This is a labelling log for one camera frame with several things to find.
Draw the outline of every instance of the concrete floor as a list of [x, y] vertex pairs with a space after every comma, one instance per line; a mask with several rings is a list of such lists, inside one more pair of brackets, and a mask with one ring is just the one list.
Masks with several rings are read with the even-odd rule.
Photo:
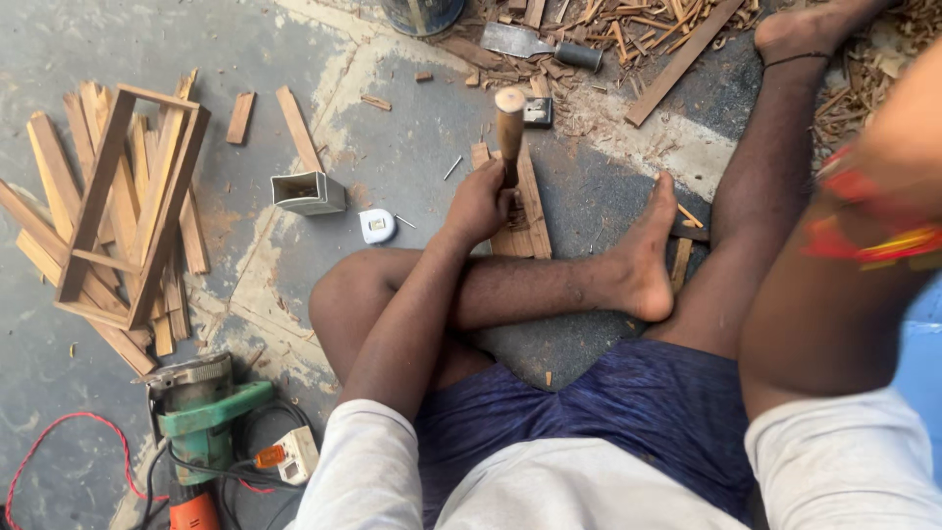
[[[558, 5], [548, 3], [547, 13]], [[269, 364], [251, 377], [276, 381], [285, 396], [297, 397], [319, 441], [338, 386], [310, 337], [308, 292], [340, 258], [366, 247], [357, 211], [383, 207], [417, 226], [402, 226], [391, 246], [425, 244], [470, 171], [470, 144], [493, 120], [493, 91], [467, 89], [470, 69], [462, 60], [396, 34], [375, 3], [0, 0], [0, 10], [0, 176], [40, 198], [25, 134], [33, 111], [53, 118], [71, 157], [60, 101], [80, 80], [171, 92], [177, 75], [200, 67], [195, 99], [214, 115], [195, 182], [212, 273], [187, 278], [194, 339], [208, 342], [201, 353], [230, 351], [238, 358], [264, 347]], [[413, 73], [422, 70], [435, 80], [416, 85]], [[640, 213], [652, 184], [648, 175], [658, 169], [678, 176], [681, 203], [707, 222], [759, 81], [752, 36], [745, 34], [705, 55], [635, 130], [621, 119], [634, 96], [627, 85], [615, 90], [616, 70], [606, 64], [592, 81], [608, 86], [607, 95], [589, 90], [589, 83], [570, 95], [577, 111], [569, 124], [528, 133], [555, 258], [587, 256], [603, 227], [595, 252], [613, 245]], [[320, 154], [327, 172], [354, 191], [344, 214], [302, 218], [271, 205], [268, 177], [299, 168], [274, 97], [282, 85], [297, 96], [316, 145], [327, 146]], [[234, 147], [223, 138], [243, 91], [258, 97], [247, 144]], [[390, 101], [393, 111], [360, 103], [362, 93]], [[584, 124], [598, 127], [584, 138], [565, 135], [588, 129]], [[484, 136], [495, 146], [493, 133]], [[464, 161], [443, 182], [459, 155]], [[42, 428], [76, 410], [99, 413], [123, 429], [141, 477], [154, 453], [143, 389], [127, 383], [133, 372], [87, 323], [52, 307], [53, 288], [40, 283], [15, 248], [18, 231], [0, 214], [0, 483], [12, 477]], [[694, 265], [704, 255], [696, 245]], [[300, 322], [278, 308], [279, 297]], [[475, 339], [535, 386], [552, 371], [558, 389], [618, 338], [641, 329], [633, 330], [625, 315], [594, 313]], [[161, 362], [197, 353], [192, 341], [178, 346]], [[43, 443], [21, 478], [14, 516], [26, 528], [127, 528], [143, 503], [121, 477], [117, 437], [103, 425], [71, 420]], [[284, 498], [244, 489], [237, 495], [246, 528], [261, 526]]]

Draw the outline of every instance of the foot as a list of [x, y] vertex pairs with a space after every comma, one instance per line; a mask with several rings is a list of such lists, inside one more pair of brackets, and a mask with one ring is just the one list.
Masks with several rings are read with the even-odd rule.
[[614, 248], [599, 258], [617, 278], [612, 307], [646, 322], [660, 322], [674, 309], [671, 279], [664, 266], [667, 236], [677, 214], [674, 179], [661, 172], [648, 204]]
[[755, 48], [765, 64], [810, 52], [832, 56], [855, 31], [898, 1], [831, 0], [813, 8], [775, 13], [755, 29]]

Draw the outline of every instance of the wooden hammer handle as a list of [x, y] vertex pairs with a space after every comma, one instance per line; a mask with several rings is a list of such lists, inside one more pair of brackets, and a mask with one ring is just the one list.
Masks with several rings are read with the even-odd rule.
[[527, 98], [518, 89], [501, 89], [494, 97], [497, 106], [497, 145], [504, 158], [504, 188], [517, 185], [517, 156], [524, 136], [524, 106]]

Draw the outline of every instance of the hand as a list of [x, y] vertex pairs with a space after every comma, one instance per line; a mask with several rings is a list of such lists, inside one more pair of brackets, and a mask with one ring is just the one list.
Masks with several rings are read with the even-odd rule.
[[504, 163], [492, 159], [468, 175], [458, 187], [442, 231], [470, 247], [489, 239], [507, 221], [516, 188], [502, 190]]

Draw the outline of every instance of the man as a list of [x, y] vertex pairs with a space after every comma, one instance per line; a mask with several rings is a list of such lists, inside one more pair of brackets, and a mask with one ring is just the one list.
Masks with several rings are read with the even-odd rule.
[[[833, 0], [756, 31], [762, 90], [717, 190], [712, 252], [676, 302], [664, 173], [601, 257], [468, 260], [512, 199], [490, 162], [460, 185], [424, 251], [357, 253], [321, 278], [311, 322], [344, 389], [295, 528], [735, 529], [749, 523], [754, 476], [773, 528], [939, 527], [928, 437], [884, 389], [902, 313], [931, 275], [809, 257], [792, 231], [836, 215], [861, 246], [885, 239], [833, 195], [809, 206], [807, 168], [827, 58], [887, 3]], [[899, 93], [935, 91], [940, 56]], [[859, 142], [860, 167], [942, 219], [942, 192], [916, 193], [893, 169], [912, 161], [887, 146], [914, 114], [893, 106], [898, 117]], [[912, 169], [942, 183], [933, 157]], [[449, 335], [592, 309], [663, 322], [557, 393]]]

